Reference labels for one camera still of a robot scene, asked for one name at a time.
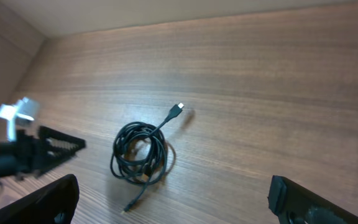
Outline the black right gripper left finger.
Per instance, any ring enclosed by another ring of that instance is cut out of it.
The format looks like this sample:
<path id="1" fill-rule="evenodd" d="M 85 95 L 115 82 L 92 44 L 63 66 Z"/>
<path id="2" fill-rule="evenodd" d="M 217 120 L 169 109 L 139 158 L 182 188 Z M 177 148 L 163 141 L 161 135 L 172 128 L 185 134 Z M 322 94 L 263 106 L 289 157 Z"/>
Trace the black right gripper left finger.
<path id="1" fill-rule="evenodd" d="M 0 209 L 0 224 L 70 224 L 80 197 L 75 175 L 62 178 Z"/>

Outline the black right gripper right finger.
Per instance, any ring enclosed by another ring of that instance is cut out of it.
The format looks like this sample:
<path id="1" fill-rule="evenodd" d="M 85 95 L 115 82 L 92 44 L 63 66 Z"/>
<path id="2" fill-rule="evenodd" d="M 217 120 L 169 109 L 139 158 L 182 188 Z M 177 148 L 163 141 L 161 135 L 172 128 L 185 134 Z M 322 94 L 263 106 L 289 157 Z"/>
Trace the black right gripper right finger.
<path id="1" fill-rule="evenodd" d="M 268 208 L 281 224 L 358 223 L 358 216 L 279 175 L 272 177 Z"/>

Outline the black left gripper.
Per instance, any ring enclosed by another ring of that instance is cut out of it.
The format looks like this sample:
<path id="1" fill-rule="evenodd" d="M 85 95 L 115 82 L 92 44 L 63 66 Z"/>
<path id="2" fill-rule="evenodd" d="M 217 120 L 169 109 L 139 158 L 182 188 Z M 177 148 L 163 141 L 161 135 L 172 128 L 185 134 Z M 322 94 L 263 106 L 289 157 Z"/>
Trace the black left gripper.
<path id="1" fill-rule="evenodd" d="M 40 177 L 75 156 L 86 147 L 86 141 L 60 131 L 40 126 L 39 138 L 16 131 L 17 139 L 0 142 L 0 178 L 29 174 Z"/>

